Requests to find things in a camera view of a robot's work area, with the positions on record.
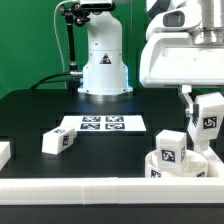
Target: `cube with marker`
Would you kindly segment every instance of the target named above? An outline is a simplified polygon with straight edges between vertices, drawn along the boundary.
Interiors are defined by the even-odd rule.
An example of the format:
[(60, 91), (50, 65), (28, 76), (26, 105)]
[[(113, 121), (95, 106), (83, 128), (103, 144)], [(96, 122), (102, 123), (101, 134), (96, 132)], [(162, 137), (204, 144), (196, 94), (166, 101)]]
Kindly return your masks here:
[(42, 152), (57, 155), (71, 146), (76, 136), (74, 128), (59, 126), (44, 134)]
[(161, 171), (180, 174), (187, 165), (186, 133), (163, 130), (156, 136), (157, 163)]

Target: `white cube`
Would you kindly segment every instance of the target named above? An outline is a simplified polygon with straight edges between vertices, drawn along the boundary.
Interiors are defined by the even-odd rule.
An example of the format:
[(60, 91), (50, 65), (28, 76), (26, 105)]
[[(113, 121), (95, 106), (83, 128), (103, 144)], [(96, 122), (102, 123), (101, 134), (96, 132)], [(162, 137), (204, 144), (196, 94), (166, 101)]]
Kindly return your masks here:
[(187, 135), (163, 130), (156, 136), (159, 170), (180, 174), (187, 164)]
[(42, 152), (57, 155), (71, 146), (76, 136), (74, 128), (59, 126), (44, 134)]
[(5, 166), (11, 157), (10, 143), (0, 142), (0, 170)]
[(221, 93), (197, 96), (199, 116), (190, 119), (188, 132), (193, 142), (216, 139), (224, 116), (224, 98)]

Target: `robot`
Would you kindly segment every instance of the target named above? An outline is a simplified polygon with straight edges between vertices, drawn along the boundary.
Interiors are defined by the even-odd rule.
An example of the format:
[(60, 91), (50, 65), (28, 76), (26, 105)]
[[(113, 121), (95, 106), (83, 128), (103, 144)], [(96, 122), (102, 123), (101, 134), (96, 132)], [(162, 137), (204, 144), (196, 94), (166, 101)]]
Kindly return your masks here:
[(194, 151), (208, 159), (208, 176), (222, 176), (224, 166), (210, 148), (224, 116), (221, 93), (197, 96), (193, 87), (224, 84), (224, 1), (147, 1), (152, 19), (142, 52), (140, 82), (145, 87), (178, 87), (179, 97), (190, 117), (188, 132)]
[(122, 27), (110, 11), (116, 4), (130, 0), (80, 0), (72, 1), (71, 8), (62, 8), (68, 27), (70, 45), (70, 73), (80, 78), (75, 61), (72, 24), (88, 25), (88, 63), (83, 68), (81, 98), (94, 101), (115, 101), (131, 95), (128, 85), (128, 68), (122, 61)]

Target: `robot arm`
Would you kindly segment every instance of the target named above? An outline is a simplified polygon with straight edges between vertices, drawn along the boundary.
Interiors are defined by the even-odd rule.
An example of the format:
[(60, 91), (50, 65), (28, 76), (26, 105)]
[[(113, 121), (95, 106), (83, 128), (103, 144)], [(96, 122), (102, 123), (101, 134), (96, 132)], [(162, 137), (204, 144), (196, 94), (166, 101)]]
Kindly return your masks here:
[(150, 19), (154, 19), (158, 14), (176, 9), (186, 0), (147, 0), (146, 10)]

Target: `black and white pattern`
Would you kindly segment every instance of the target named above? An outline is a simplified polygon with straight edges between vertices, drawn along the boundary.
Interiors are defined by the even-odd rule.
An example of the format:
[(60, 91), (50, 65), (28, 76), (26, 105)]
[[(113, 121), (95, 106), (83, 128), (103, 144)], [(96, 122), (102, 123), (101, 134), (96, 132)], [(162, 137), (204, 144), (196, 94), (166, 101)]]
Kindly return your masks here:
[(105, 126), (106, 130), (124, 130), (124, 123), (109, 123)]
[(162, 149), (162, 160), (166, 162), (175, 163), (176, 162), (175, 152)]
[(108, 117), (106, 117), (106, 122), (124, 122), (124, 117), (122, 117), (122, 116), (108, 116)]
[(68, 135), (64, 136), (64, 138), (63, 138), (63, 146), (68, 145), (68, 140), (69, 140), (69, 136)]
[(100, 129), (100, 124), (96, 123), (82, 123), (81, 130), (99, 130)]
[(64, 132), (65, 132), (65, 130), (62, 130), (62, 129), (57, 129), (54, 131), (54, 133), (57, 133), (57, 134), (62, 134)]
[(212, 129), (217, 127), (217, 117), (206, 117), (203, 119), (203, 129)]
[(205, 177), (205, 172), (199, 173), (197, 177)]
[(162, 175), (161, 175), (161, 173), (158, 172), (158, 171), (151, 170), (151, 177), (152, 177), (152, 178), (161, 178)]
[(185, 158), (185, 147), (181, 150), (181, 162), (184, 160)]
[(82, 122), (100, 122), (101, 121), (101, 117), (93, 117), (93, 116), (85, 116), (82, 118)]

